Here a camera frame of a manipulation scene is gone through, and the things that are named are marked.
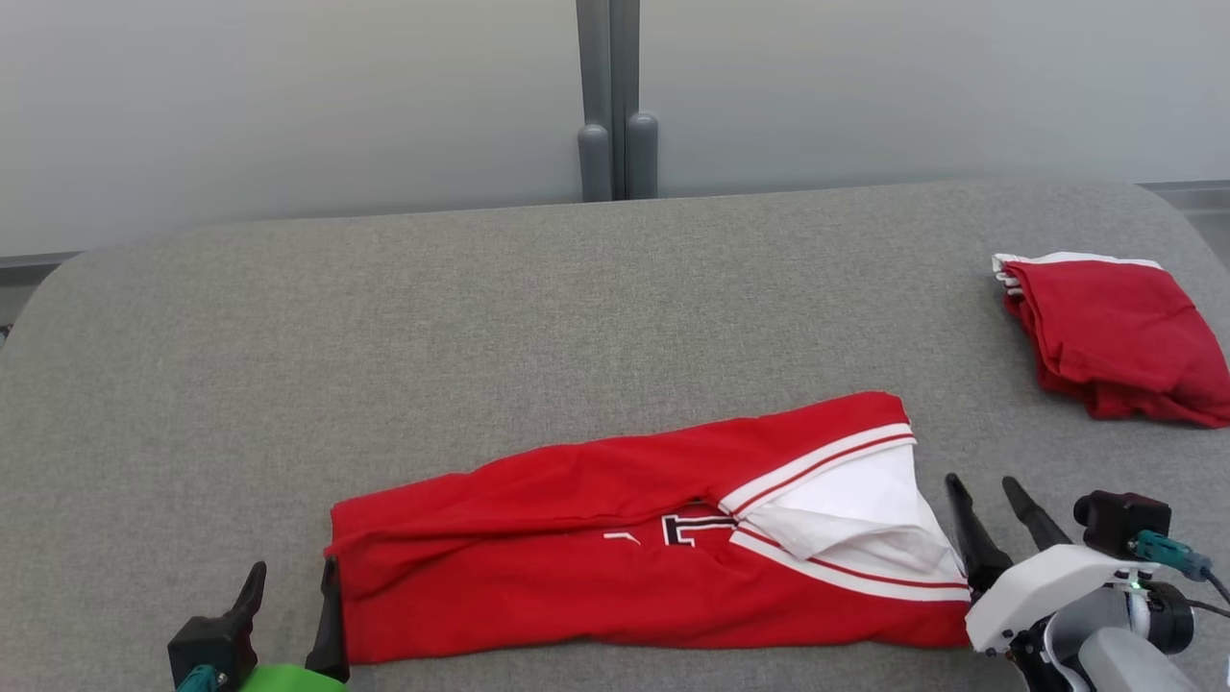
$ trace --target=white wall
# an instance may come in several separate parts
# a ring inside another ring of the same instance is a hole
[[[2,0],[0,256],[579,200],[573,0]]]
[[[654,0],[663,195],[1064,172],[1230,178],[1224,0]]]

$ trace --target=gray table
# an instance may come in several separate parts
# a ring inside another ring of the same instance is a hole
[[[950,526],[959,472],[1032,553],[1016,474],[1074,530],[1096,488],[1176,506],[1230,574],[1230,434],[1043,395],[990,254],[1157,259],[1230,342],[1230,277],[1127,184],[972,182],[354,219],[150,237],[53,273],[0,350],[0,688],[166,690],[165,643],[248,565],[255,644],[300,661],[328,508],[551,442],[861,390],[907,404]],[[1208,589],[1184,586],[1208,600]],[[815,605],[824,617],[823,604]],[[430,627],[430,623],[406,623]],[[1219,687],[1230,627],[1177,663]],[[967,651],[567,644],[357,670],[353,690],[991,690]]]

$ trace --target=red stripe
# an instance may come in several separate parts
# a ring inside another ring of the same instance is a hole
[[[750,537],[755,538],[756,541],[760,541],[761,543],[768,543],[769,546],[772,546],[774,548],[777,548],[779,551],[786,552],[785,548],[782,548],[781,545],[777,543],[776,541],[774,541],[772,538],[769,538],[769,537],[765,537],[765,536],[760,536],[759,533],[753,533],[753,532],[750,532],[750,531],[748,531],[745,529],[739,529],[738,532],[743,533],[745,536],[750,536]],[[937,584],[935,581],[909,581],[909,580],[905,580],[905,579],[893,579],[891,576],[879,576],[878,574],[866,574],[866,573],[861,573],[861,572],[857,572],[857,570],[852,570],[850,568],[844,568],[841,565],[835,565],[833,563],[827,563],[824,560],[818,560],[815,558],[808,558],[807,562],[815,563],[815,564],[818,564],[820,567],[825,567],[825,568],[829,568],[829,569],[833,569],[833,570],[836,570],[836,572],[843,572],[845,574],[849,574],[851,576],[857,576],[860,579],[870,579],[872,581],[884,581],[887,584],[898,584],[900,586],[915,586],[918,589],[969,589],[968,584],[959,584],[959,583],[956,583],[956,581],[940,583],[940,584]]]
[[[849,449],[849,450],[845,450],[844,452],[838,452],[836,455],[833,455],[831,457],[829,457],[829,458],[827,458],[827,460],[820,460],[819,462],[815,462],[814,465],[812,465],[812,466],[811,466],[811,467],[808,467],[807,470],[804,470],[804,471],[802,471],[802,472],[800,472],[800,473],[797,473],[797,474],[792,476],[792,477],[791,477],[791,478],[788,478],[787,481],[784,481],[784,482],[779,483],[777,486],[774,486],[772,488],[770,488],[770,489],[768,489],[768,490],[765,490],[765,492],[763,492],[763,493],[759,493],[759,494],[756,494],[755,497],[753,497],[753,498],[752,498],[750,500],[748,500],[747,503],[744,503],[744,504],[739,505],[738,508],[736,508],[736,510],[734,510],[733,513],[731,513],[731,514],[733,514],[733,515],[740,515],[740,514],[743,514],[743,510],[748,509],[748,505],[752,505],[752,504],[753,504],[753,503],[755,503],[756,500],[759,500],[759,499],[764,498],[765,495],[768,495],[768,494],[770,494],[770,493],[772,493],[772,492],[775,492],[775,490],[780,490],[780,489],[782,489],[782,488],[785,488],[785,487],[790,486],[791,483],[795,483],[795,482],[796,482],[796,481],[798,481],[800,478],[802,478],[802,477],[804,477],[804,476],[807,476],[807,474],[812,473],[813,471],[815,471],[815,470],[818,470],[818,468],[823,467],[824,465],[827,465],[827,463],[829,463],[829,462],[831,462],[831,461],[834,461],[834,460],[838,460],[838,458],[840,458],[840,457],[845,457],[845,456],[847,456],[847,455],[852,455],[852,454],[855,454],[855,452],[859,452],[859,451],[862,451],[862,450],[866,450],[867,447],[872,447],[872,446],[875,446],[875,445],[879,445],[879,444],[882,444],[882,442],[892,442],[893,440],[905,440],[905,439],[910,439],[910,440],[913,440],[913,439],[914,439],[914,434],[913,434],[913,433],[903,433],[903,434],[900,434],[900,435],[892,435],[892,436],[889,436],[889,438],[883,438],[883,439],[881,439],[881,440],[873,440],[873,441],[871,441],[871,442],[865,442],[865,444],[862,444],[862,445],[859,445],[857,447],[851,447],[851,449]]]

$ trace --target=teal connector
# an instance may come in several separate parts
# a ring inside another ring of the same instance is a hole
[[[175,688],[175,692],[218,692],[218,671],[214,666],[199,665]]]
[[[1141,531],[1128,541],[1128,549],[1140,559],[1175,568],[1192,581],[1204,581],[1204,573],[1213,569],[1213,562],[1207,556],[1156,531]]]

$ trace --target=red jersey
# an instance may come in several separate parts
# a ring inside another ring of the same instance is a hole
[[[573,638],[967,644],[900,401],[514,455],[333,508],[353,663]]]

